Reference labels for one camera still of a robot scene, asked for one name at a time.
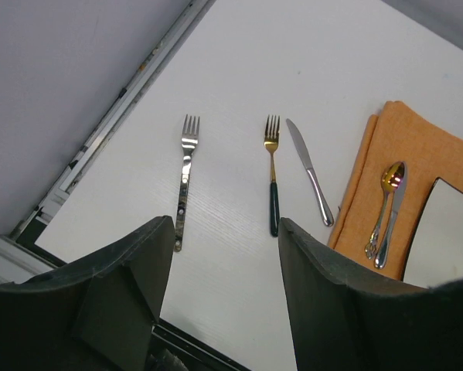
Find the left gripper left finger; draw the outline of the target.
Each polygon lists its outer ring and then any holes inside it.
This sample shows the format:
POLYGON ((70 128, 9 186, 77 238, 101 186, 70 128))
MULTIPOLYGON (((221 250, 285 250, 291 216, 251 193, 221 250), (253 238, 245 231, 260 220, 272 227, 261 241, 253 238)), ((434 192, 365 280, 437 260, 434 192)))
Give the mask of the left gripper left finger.
POLYGON ((55 270, 0 284, 0 370, 143 370, 172 264, 158 216, 55 270))

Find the silver knife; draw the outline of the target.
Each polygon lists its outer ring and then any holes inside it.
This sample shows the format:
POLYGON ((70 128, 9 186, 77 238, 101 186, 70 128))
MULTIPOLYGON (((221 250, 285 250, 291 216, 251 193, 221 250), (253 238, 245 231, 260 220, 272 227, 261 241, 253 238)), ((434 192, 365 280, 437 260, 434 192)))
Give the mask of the silver knife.
POLYGON ((294 142, 294 146, 296 148, 298 156, 301 159, 301 162, 305 168, 305 171, 308 174, 308 177, 311 181, 312 188, 314 189, 315 197, 318 203, 318 209, 319 209, 319 212, 322 218, 322 222, 327 227, 331 227, 334 225, 334 222, 335 222, 334 216, 332 215, 332 211, 329 208, 326 198, 322 192, 322 189, 319 184, 317 175, 315 173, 314 166, 312 164, 312 160, 310 158, 305 141, 301 135, 301 132, 298 130, 298 127, 295 125, 295 123, 291 119, 287 118, 286 124, 288 126, 288 130, 294 142))

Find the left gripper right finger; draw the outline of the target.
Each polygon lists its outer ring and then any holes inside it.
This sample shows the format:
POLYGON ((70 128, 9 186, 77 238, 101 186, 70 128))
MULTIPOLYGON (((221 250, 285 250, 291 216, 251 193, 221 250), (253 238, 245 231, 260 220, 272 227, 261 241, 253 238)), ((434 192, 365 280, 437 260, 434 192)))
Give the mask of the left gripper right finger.
POLYGON ((299 370, 463 370, 463 279, 385 277, 288 218, 278 249, 299 370))

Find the orange cloth placemat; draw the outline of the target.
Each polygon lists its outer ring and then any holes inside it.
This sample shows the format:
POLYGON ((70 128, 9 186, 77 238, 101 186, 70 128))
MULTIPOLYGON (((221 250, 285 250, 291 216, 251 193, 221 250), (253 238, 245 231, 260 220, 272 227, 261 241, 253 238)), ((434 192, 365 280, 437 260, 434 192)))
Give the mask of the orange cloth placemat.
POLYGON ((401 101, 388 101, 370 116, 328 246, 372 270, 364 248, 381 206, 380 180, 388 167, 404 161, 409 180, 382 275, 400 280, 422 209, 435 179, 463 192, 463 140, 426 121, 401 101))

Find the silver spoon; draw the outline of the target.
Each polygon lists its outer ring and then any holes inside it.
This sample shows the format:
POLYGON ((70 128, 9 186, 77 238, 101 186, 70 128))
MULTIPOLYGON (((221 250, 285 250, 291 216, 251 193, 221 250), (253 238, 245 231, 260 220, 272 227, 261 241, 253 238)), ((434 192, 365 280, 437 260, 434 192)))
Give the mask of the silver spoon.
POLYGON ((386 266, 390 240, 397 221, 398 212, 400 211, 401 203, 403 202, 407 187, 407 180, 408 171, 406 162, 398 162, 396 168, 390 171, 389 185, 393 188, 393 201, 386 232, 374 261, 374 266, 377 269, 383 269, 386 266))

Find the white square plate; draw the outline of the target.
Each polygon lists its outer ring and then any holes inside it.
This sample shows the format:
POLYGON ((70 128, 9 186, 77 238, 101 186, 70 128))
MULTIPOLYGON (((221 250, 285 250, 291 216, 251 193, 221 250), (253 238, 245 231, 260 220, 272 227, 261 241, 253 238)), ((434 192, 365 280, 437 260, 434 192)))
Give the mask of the white square plate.
POLYGON ((463 278, 463 192, 437 179, 417 223, 403 282, 432 288, 463 278))

